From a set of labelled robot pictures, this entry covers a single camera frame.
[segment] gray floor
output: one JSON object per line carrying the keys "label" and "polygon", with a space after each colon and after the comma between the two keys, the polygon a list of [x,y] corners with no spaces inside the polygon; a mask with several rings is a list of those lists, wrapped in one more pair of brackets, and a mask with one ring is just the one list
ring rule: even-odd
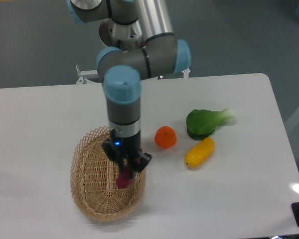
{"label": "gray floor", "polygon": [[[265,73],[284,121],[299,106],[297,0],[167,0],[192,51],[192,77]],[[99,22],[76,25],[66,0],[0,2],[0,88],[74,84],[95,68]],[[289,134],[299,167],[299,125]]]}

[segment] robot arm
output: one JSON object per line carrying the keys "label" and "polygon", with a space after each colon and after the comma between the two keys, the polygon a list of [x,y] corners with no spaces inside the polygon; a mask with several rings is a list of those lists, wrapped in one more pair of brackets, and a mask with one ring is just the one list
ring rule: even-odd
{"label": "robot arm", "polygon": [[[141,150],[141,80],[187,69],[190,50],[186,41],[175,37],[165,0],[68,0],[68,4],[77,22],[108,18],[109,47],[97,56],[110,127],[103,149],[119,167],[117,186],[125,188],[151,160]],[[138,26],[141,32],[135,31]],[[130,44],[135,38],[138,42]]]}

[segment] wicker basket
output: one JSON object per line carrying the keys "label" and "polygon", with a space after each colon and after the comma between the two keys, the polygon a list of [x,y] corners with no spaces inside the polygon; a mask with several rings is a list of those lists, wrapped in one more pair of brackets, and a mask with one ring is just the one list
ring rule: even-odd
{"label": "wicker basket", "polygon": [[83,137],[75,149],[71,167],[74,202],[81,212],[98,221],[113,221],[126,216],[137,206],[145,187],[144,170],[128,188],[117,188],[118,168],[101,148],[109,136],[105,126]]}

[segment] toy vegetable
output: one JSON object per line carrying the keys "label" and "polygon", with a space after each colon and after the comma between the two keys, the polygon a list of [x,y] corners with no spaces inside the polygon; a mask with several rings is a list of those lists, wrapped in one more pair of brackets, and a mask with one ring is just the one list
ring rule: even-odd
{"label": "toy vegetable", "polygon": [[192,148],[185,156],[185,163],[190,168],[196,168],[204,163],[214,152],[215,143],[212,138],[206,137]]}
{"label": "toy vegetable", "polygon": [[156,144],[162,148],[170,148],[176,144],[177,141],[175,131],[168,126],[159,128],[154,139]]}
{"label": "toy vegetable", "polygon": [[186,118],[187,133],[194,140],[210,136],[218,126],[230,124],[235,112],[228,108],[223,111],[193,110]]}

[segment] yellow vegetable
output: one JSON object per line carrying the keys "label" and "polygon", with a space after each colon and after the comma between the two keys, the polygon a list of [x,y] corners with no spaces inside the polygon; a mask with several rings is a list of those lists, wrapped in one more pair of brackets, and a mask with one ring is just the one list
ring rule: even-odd
{"label": "yellow vegetable", "polygon": [[212,138],[206,137],[185,156],[185,163],[190,168],[196,168],[204,163],[214,152],[215,143]]}

